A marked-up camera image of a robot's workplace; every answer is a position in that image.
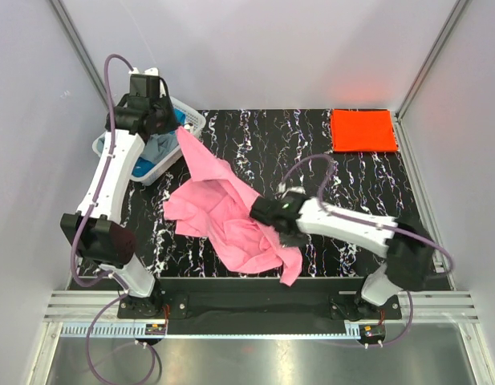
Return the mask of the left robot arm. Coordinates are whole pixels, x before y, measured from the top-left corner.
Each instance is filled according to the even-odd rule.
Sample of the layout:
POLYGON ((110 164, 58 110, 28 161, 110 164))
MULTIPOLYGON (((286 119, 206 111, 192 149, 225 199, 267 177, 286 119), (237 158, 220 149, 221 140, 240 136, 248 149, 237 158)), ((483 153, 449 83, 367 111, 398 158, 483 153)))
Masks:
POLYGON ((84 199, 75 213, 65 213, 60 227, 71 244, 71 274, 82 287, 104 278, 116 280, 136 298, 145 317, 156 317, 164 299, 155 279, 136 256, 134 233, 120 224, 132 171, 151 134, 172 132, 179 123, 167 96, 157 99, 124 95, 110 107, 103 150, 84 199))

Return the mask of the pink t-shirt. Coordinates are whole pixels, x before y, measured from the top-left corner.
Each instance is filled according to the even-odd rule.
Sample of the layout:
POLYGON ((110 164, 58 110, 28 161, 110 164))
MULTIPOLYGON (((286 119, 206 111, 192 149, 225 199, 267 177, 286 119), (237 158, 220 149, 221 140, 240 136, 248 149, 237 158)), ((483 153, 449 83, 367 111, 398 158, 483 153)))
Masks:
POLYGON ((164 202, 164 219, 176 222, 178 235, 208 238, 228 270, 259 274, 281 267, 280 282, 292 286, 302 271, 301 252, 282 246, 274 229, 250 217, 260 195, 188 130, 178 128, 176 138, 190 178, 164 202))

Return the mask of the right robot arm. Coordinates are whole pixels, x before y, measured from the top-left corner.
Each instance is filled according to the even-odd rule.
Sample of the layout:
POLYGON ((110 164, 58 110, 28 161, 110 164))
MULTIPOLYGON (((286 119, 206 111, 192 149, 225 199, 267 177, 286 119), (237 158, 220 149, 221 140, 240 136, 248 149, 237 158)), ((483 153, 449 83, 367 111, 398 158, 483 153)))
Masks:
POLYGON ((333 301, 346 320, 376 318, 399 292, 423 290, 432 272, 434 247, 419 221, 341 209, 297 191, 275 200, 257 198, 250 217, 276 230, 283 245, 301 245, 307 236, 319 235, 357 245, 384 259, 355 294, 333 301))

